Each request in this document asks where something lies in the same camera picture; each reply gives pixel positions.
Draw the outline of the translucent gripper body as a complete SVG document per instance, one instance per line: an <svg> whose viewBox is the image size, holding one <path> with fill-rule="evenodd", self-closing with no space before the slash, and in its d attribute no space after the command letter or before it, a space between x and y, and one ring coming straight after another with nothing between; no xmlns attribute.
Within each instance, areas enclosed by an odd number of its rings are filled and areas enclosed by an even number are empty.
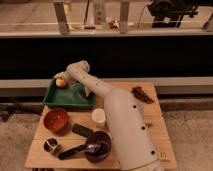
<svg viewBox="0 0 213 171"><path fill-rule="evenodd" d="M69 80L63 72L57 73L55 75L55 84L56 84L57 79L63 79L67 83L67 85L65 87L72 88L75 85L75 81Z"/></svg>

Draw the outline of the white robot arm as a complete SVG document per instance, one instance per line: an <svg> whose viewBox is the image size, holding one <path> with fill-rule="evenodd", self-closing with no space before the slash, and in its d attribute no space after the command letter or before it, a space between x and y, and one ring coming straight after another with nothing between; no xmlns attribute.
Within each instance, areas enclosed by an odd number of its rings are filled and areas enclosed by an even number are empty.
<svg viewBox="0 0 213 171"><path fill-rule="evenodd" d="M122 171L165 171L148 133L139 102L128 90L89 74L87 61L67 66L62 78L82 83L104 100L104 111Z"/></svg>

